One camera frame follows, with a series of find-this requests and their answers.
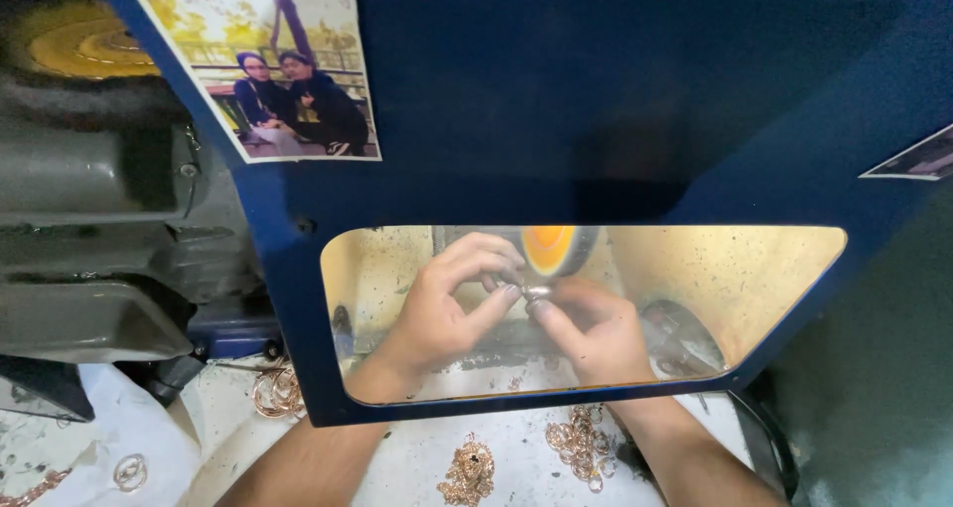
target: silver ring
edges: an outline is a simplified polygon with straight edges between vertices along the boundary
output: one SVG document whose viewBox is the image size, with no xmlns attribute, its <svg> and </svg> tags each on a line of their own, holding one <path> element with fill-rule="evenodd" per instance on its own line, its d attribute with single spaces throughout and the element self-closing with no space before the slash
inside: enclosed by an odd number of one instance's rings
<svg viewBox="0 0 953 507">
<path fill-rule="evenodd" d="M 128 454 L 119 459 L 113 470 L 113 482 L 121 492 L 132 492 L 146 484 L 146 459 L 140 453 Z"/>
</svg>

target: printed photo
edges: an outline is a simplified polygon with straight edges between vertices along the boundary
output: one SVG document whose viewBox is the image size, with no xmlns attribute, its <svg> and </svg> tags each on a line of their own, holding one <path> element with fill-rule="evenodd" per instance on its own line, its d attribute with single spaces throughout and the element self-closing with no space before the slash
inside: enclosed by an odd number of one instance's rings
<svg viewBox="0 0 953 507">
<path fill-rule="evenodd" d="M 380 160 L 355 0 L 140 0 L 247 162 Z"/>
<path fill-rule="evenodd" d="M 888 159 L 862 178 L 936 181 L 953 174 L 953 125 Z"/>
</svg>

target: blue metal panel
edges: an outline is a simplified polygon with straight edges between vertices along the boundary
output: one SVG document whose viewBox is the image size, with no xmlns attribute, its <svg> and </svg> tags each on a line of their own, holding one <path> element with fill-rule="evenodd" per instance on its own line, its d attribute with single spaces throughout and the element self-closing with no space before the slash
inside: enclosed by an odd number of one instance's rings
<svg viewBox="0 0 953 507">
<path fill-rule="evenodd" d="M 215 125 L 134 0 L 109 0 Z M 734 388 L 934 186 L 858 174 L 953 121 L 951 0 L 358 0 L 384 160 L 232 167 L 312 422 Z M 329 204 L 327 200 L 339 201 Z M 316 226 L 302 232 L 295 220 Z M 320 278 L 393 224 L 824 224 L 840 259 L 714 379 L 369 406 L 343 390 Z"/>
</svg>

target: person in photo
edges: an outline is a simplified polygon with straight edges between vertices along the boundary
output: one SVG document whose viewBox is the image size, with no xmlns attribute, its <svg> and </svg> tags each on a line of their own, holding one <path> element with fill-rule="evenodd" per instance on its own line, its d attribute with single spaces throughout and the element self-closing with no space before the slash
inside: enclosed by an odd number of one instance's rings
<svg viewBox="0 0 953 507">
<path fill-rule="evenodd" d="M 307 137 L 323 145 L 328 155 L 365 157 L 368 127 L 351 96 L 310 59 L 292 51 L 278 57 L 281 71 L 293 80 L 294 99 L 315 111 L 318 123 L 308 123 Z"/>
<path fill-rule="evenodd" d="M 304 155 L 294 136 L 298 120 L 292 92 L 272 80 L 271 69 L 260 55 L 239 53 L 236 59 L 248 76 L 235 82 L 234 95 L 252 131 L 273 144 L 280 157 Z"/>
</svg>

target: polishing wheel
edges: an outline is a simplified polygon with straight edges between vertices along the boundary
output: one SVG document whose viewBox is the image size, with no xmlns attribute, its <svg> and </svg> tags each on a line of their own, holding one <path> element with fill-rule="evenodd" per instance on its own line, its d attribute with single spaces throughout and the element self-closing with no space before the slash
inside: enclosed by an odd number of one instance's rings
<svg viewBox="0 0 953 507">
<path fill-rule="evenodd" d="M 575 274 L 596 245 L 597 225 L 527 225 L 520 233 L 526 260 L 539 276 Z"/>
</svg>

